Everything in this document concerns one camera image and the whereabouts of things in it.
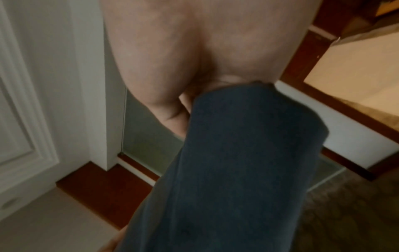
wooden floor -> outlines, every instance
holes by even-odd
[[[121,229],[152,186],[119,164],[105,171],[90,162],[57,182],[57,187]]]

dark blue fabric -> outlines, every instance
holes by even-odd
[[[271,84],[200,96],[183,148],[117,251],[289,251],[327,134]]]

hand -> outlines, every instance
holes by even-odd
[[[130,92],[184,137],[195,97],[274,83],[320,0],[101,0],[113,54]]]
[[[122,228],[107,244],[102,246],[98,252],[113,252],[116,249],[118,243],[125,237],[126,228]]]

patterned carpet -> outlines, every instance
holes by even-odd
[[[399,169],[374,182],[346,171],[308,193],[291,252],[399,251]]]

